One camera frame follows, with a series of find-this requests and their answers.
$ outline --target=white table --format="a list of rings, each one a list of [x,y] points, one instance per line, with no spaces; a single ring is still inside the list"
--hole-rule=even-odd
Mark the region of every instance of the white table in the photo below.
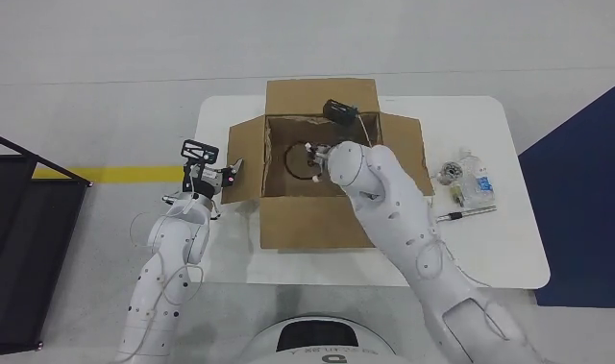
[[[502,105],[485,96],[382,96],[379,101],[384,112],[421,121],[432,176],[456,155],[459,146],[469,147],[489,169],[498,210],[440,223],[442,237],[463,270],[494,287],[544,286],[551,273]],[[264,114],[264,107],[265,96],[210,97],[201,106],[195,139],[218,147],[215,165],[225,166],[229,127]],[[436,180],[433,185],[435,213],[456,210],[447,189]],[[202,260],[206,281],[407,285],[375,249],[317,253],[262,250],[258,204],[233,204],[222,210],[222,218],[212,222]],[[194,280],[198,276],[191,273]]]

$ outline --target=white floor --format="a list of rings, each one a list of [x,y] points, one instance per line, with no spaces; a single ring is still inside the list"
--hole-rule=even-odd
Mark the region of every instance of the white floor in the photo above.
[[[373,77],[380,94],[491,95],[518,152],[615,85],[612,0],[0,0],[0,134],[67,166],[179,164],[203,100],[272,78]],[[135,274],[127,229],[173,184],[88,192],[45,348],[0,363],[112,359]],[[499,291],[551,360],[611,363],[615,311]],[[404,288],[208,284],[173,362],[231,361],[297,313],[353,318],[416,363],[443,363]]]

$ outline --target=dark blue panel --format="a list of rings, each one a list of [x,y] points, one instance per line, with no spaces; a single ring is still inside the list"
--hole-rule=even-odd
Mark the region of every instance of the dark blue panel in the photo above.
[[[551,267],[538,304],[615,307],[615,88],[519,161]]]

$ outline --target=box flap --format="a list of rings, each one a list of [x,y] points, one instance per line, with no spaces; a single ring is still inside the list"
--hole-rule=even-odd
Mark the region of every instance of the box flap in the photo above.
[[[346,197],[260,199],[260,247],[373,248]]]
[[[265,113],[320,115],[329,99],[363,113],[380,111],[373,79],[301,79],[268,82]]]
[[[265,116],[229,128],[227,162],[243,158],[232,186],[222,190],[222,204],[257,199],[264,165]]]
[[[433,195],[425,162],[425,148],[419,120],[381,113],[382,143],[389,147],[402,167],[416,182],[423,195]]]

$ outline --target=black cable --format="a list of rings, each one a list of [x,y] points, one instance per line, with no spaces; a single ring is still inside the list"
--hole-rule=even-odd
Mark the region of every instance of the black cable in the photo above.
[[[291,149],[293,149],[295,146],[297,146],[299,144],[305,146],[306,142],[305,141],[297,141],[294,144],[288,146],[288,148],[286,148],[286,150],[284,151],[284,168],[286,169],[286,172],[288,172],[288,174],[290,176],[292,176],[293,178],[295,178],[297,180],[312,180],[312,176],[309,176],[309,177],[298,176],[298,175],[294,174],[290,170],[290,168],[288,167],[288,152],[290,152]]]

